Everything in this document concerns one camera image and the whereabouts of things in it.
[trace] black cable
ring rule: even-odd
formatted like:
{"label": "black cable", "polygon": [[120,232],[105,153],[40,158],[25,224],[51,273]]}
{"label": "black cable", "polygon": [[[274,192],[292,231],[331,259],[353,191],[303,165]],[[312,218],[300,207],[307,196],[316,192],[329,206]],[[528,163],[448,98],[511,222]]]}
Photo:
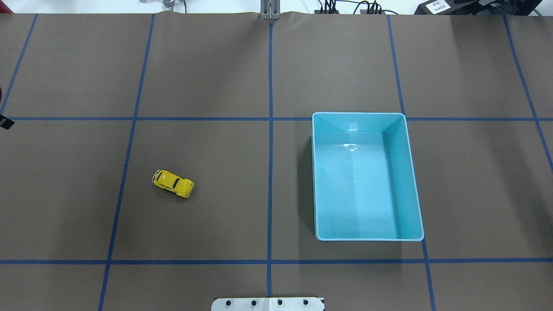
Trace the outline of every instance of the black cable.
{"label": "black cable", "polygon": [[339,2],[350,2],[350,3],[359,3],[359,1],[351,1],[351,0],[336,0]]}
{"label": "black cable", "polygon": [[379,14],[375,13],[376,11],[382,10],[382,6],[377,3],[377,0],[374,0],[373,5],[371,6],[371,12],[370,14]]}
{"label": "black cable", "polygon": [[371,4],[370,7],[367,8],[367,12],[365,14],[372,14],[374,11],[374,5],[376,4],[376,0]]}
{"label": "black cable", "polygon": [[380,14],[381,12],[390,12],[390,13],[399,15],[399,13],[395,13],[394,11],[391,11],[391,10],[378,10],[378,11],[374,11],[372,14]]}
{"label": "black cable", "polygon": [[371,4],[368,1],[361,1],[361,2],[357,2],[357,6],[355,7],[355,10],[353,10],[353,14],[355,14],[357,12],[357,9],[363,3],[367,4],[367,12],[369,11],[369,7],[370,7]]}

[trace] blue grid line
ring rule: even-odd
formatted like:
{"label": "blue grid line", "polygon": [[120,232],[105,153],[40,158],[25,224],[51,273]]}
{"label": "blue grid line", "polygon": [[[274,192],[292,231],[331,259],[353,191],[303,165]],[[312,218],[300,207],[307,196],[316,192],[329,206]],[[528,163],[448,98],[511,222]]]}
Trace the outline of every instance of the blue grid line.
{"label": "blue grid line", "polygon": [[266,265],[265,259],[252,260],[112,260],[112,265]]}
{"label": "blue grid line", "polygon": [[19,71],[19,67],[21,66],[21,61],[23,60],[23,55],[25,55],[25,51],[27,50],[27,45],[29,45],[29,41],[31,40],[31,34],[33,33],[37,18],[38,14],[35,14],[33,22],[31,23],[31,27],[29,28],[29,33],[27,33],[27,38],[25,39],[25,43],[23,44],[23,49],[21,49],[21,54],[19,55],[19,59],[17,60],[17,64],[15,65],[15,69],[13,70],[12,79],[9,81],[8,89],[6,90],[6,95],[4,96],[4,102],[2,103],[2,107],[0,107],[0,114],[4,112],[6,104],[8,103],[9,94],[12,92],[15,77],[17,76],[17,72]]}
{"label": "blue grid line", "polygon": [[267,297],[271,297],[271,259],[273,257],[273,23],[269,24],[269,183],[267,197]]}
{"label": "blue grid line", "polygon": [[[436,258],[428,259],[431,264],[450,263],[509,263],[553,262],[550,257],[521,258]],[[107,260],[0,260],[0,265],[106,265]],[[237,260],[111,260],[110,265],[396,265],[425,264],[425,259],[237,259]]]}
{"label": "blue grid line", "polygon": [[[401,83],[399,80],[398,62],[395,56],[394,36],[393,36],[392,21],[390,19],[390,15],[386,15],[386,19],[388,20],[388,32],[390,33],[390,45],[392,46],[392,58],[394,60],[395,79],[398,85],[399,103],[401,106],[401,112],[405,114],[405,107],[403,106],[403,94],[401,92]],[[430,306],[432,308],[432,311],[436,311],[436,302],[434,300],[434,288],[432,286],[432,274],[430,273],[430,264],[428,262],[428,251],[426,249],[426,238],[424,238],[421,243],[422,243],[422,253],[424,255],[424,266],[426,268],[426,282],[428,283],[428,294],[430,297]]]}
{"label": "blue grid line", "polygon": [[107,281],[109,277],[109,268],[111,266],[111,258],[113,255],[113,247],[115,244],[115,235],[117,233],[117,224],[119,223],[119,213],[121,212],[121,202],[123,201],[123,192],[125,189],[125,181],[127,179],[127,169],[129,167],[129,158],[131,157],[131,149],[133,146],[134,129],[136,128],[138,109],[140,106],[140,96],[142,95],[142,84],[144,83],[144,76],[146,75],[146,66],[148,64],[148,54],[150,52],[150,43],[152,42],[152,32],[154,29],[155,14],[152,14],[150,20],[150,31],[148,33],[148,41],[146,42],[146,51],[144,52],[144,63],[142,64],[142,73],[140,74],[140,83],[137,91],[137,101],[134,107],[134,120],[131,125],[131,133],[129,135],[129,143],[127,145],[127,154],[125,156],[125,163],[123,166],[123,175],[121,177],[121,186],[119,187],[119,198],[117,199],[117,207],[115,209],[115,217],[113,219],[113,227],[111,231],[111,239],[109,241],[109,249],[107,254],[106,270],[104,271],[104,278],[102,282],[102,291],[100,293],[100,302],[98,303],[98,311],[103,308],[104,298],[106,297]]}
{"label": "blue grid line", "polygon": [[547,147],[547,143],[545,142],[544,134],[541,131],[540,121],[538,121],[538,115],[536,114],[536,109],[534,109],[534,104],[532,103],[532,97],[530,96],[530,91],[528,91],[526,80],[524,79],[522,69],[520,68],[517,52],[515,51],[515,45],[513,44],[513,38],[511,37],[509,22],[507,21],[507,16],[505,14],[503,14],[503,22],[505,24],[505,30],[507,31],[507,37],[509,38],[509,44],[511,46],[511,52],[513,53],[513,59],[515,61],[515,65],[517,66],[517,70],[519,72],[520,81],[522,82],[524,92],[526,93],[526,99],[528,99],[528,105],[530,105],[530,110],[532,110],[532,115],[534,116],[536,127],[538,128],[538,133],[540,134],[541,144],[544,146],[545,155],[547,156],[547,161],[549,162],[549,168],[553,173],[553,160],[551,160],[551,154],[549,153],[549,148]]}
{"label": "blue grid line", "polygon": [[0,265],[105,265],[107,260],[0,260]]}
{"label": "blue grid line", "polygon": [[137,117],[139,121],[269,121],[266,117]]}
{"label": "blue grid line", "polygon": [[14,121],[132,121],[133,117],[10,117]]}
{"label": "blue grid line", "polygon": [[429,259],[430,263],[553,262],[553,258],[455,258]]}
{"label": "blue grid line", "polygon": [[535,118],[407,117],[407,121],[531,121]]}
{"label": "blue grid line", "polygon": [[424,263],[423,259],[280,259],[273,265],[389,265],[398,263]]}
{"label": "blue grid line", "polygon": [[311,117],[276,117],[275,121],[311,121]]}
{"label": "blue grid line", "polygon": [[424,255],[424,266],[426,268],[426,281],[428,282],[428,294],[430,295],[430,307],[436,311],[436,301],[434,299],[434,287],[432,286],[432,274],[430,273],[430,261],[428,259],[428,250],[426,249],[426,238],[422,240],[422,253]]}
{"label": "blue grid line", "polygon": [[386,19],[388,20],[388,33],[390,34],[390,47],[392,48],[392,60],[394,61],[395,83],[398,87],[399,106],[401,107],[401,113],[405,114],[405,107],[403,106],[403,93],[401,91],[401,82],[399,81],[398,60],[395,56],[394,33],[392,31],[392,21],[390,20],[390,15],[386,15]]}
{"label": "blue grid line", "polygon": [[[10,117],[14,121],[271,121],[267,117]],[[553,118],[407,117],[407,121],[553,121]],[[311,121],[311,117],[273,117],[272,121]]]}

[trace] toy car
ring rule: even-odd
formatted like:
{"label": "toy car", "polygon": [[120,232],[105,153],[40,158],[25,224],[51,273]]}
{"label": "toy car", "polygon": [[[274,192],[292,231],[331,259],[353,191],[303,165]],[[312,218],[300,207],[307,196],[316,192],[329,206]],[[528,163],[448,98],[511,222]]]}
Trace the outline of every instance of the toy car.
{"label": "toy car", "polygon": [[159,169],[155,172],[152,177],[152,183],[183,198],[188,198],[194,190],[194,182],[192,180],[180,178],[164,169]]}

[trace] light blue plastic bin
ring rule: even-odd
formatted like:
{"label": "light blue plastic bin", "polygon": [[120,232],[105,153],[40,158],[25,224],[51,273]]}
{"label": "light blue plastic bin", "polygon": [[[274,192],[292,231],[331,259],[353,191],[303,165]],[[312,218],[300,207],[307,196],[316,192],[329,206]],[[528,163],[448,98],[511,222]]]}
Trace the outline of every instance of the light blue plastic bin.
{"label": "light blue plastic bin", "polygon": [[317,239],[424,238],[403,114],[316,112],[312,143]]}

